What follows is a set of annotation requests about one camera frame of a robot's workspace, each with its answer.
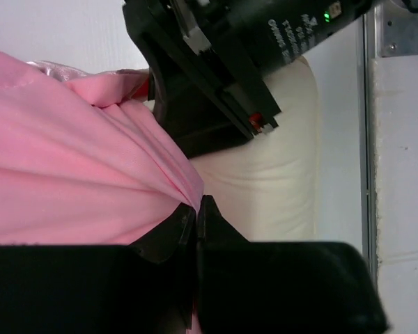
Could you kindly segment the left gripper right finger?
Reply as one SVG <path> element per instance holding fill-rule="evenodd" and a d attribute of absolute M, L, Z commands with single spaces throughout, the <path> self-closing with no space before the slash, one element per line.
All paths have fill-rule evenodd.
<path fill-rule="evenodd" d="M 204 195 L 196 219 L 197 238 L 208 243 L 232 244 L 247 243 L 241 235 L 221 214 L 215 199 Z"/>

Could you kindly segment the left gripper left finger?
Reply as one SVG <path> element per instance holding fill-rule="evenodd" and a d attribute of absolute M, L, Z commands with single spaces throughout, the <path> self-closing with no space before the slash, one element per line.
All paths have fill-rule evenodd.
<path fill-rule="evenodd" d="M 150 263 L 166 262 L 175 253 L 185 233 L 192 229 L 195 217 L 194 209 L 181 203 L 168 218 L 132 242 L 129 247 Z"/>

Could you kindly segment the cream white pillow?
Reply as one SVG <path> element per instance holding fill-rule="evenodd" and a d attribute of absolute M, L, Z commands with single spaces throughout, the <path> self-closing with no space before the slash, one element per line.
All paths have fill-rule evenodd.
<path fill-rule="evenodd" d="M 316 236 L 318 90 L 299 58 L 265 79 L 281 108 L 278 128 L 237 148 L 190 161 L 222 216 L 251 241 Z"/>

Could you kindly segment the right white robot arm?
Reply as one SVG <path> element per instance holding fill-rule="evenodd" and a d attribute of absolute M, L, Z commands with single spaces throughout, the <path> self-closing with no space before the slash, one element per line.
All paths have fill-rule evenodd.
<path fill-rule="evenodd" d="M 186 157 L 277 127 L 265 78 L 374 8 L 384 56 L 418 54 L 418 1 L 126 1 L 156 121 Z"/>

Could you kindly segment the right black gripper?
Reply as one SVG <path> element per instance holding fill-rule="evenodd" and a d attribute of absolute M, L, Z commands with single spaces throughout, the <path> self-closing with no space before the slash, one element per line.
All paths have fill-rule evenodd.
<path fill-rule="evenodd" d="M 275 128 L 266 75 L 372 9 L 371 1 L 126 1 L 153 115 L 189 159 Z"/>

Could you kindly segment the pink satin pillowcase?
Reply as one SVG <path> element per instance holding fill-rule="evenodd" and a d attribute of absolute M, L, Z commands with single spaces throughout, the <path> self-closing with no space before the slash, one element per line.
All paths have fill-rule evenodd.
<path fill-rule="evenodd" d="M 148 74 L 88 74 L 0 52 L 0 246 L 138 240 L 199 174 L 145 105 Z"/>

